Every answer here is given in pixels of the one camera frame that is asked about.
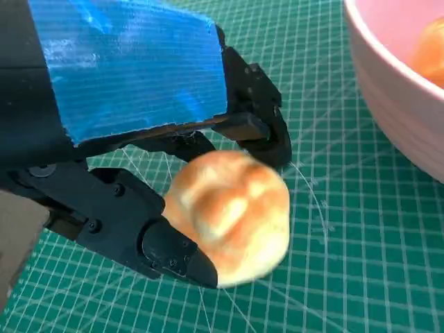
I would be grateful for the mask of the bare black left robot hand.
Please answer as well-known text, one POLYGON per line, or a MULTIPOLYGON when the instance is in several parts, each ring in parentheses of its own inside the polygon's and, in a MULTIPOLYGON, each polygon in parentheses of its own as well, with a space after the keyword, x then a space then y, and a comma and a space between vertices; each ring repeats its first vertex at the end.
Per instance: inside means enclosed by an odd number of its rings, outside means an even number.
POLYGON ((148 278, 220 289, 283 260, 281 106, 206 16, 160 1, 1 2, 1 188, 148 278))

